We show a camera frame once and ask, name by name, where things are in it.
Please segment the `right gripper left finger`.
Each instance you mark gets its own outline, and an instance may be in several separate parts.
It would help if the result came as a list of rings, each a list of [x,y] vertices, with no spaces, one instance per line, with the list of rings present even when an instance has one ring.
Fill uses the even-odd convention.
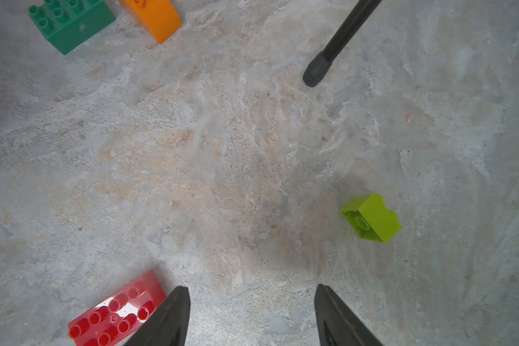
[[[190,307],[189,289],[177,286],[124,346],[183,346]]]

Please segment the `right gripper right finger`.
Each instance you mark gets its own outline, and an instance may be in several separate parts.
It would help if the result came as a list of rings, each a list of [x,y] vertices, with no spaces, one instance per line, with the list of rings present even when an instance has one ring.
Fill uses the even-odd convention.
[[[317,286],[314,307],[321,346],[383,345],[328,285]]]

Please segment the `lime lego brick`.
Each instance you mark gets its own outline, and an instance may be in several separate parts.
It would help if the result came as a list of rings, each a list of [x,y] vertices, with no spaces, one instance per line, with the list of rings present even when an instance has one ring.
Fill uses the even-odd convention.
[[[362,239],[389,242],[402,229],[399,216],[378,194],[353,198],[340,212]]]

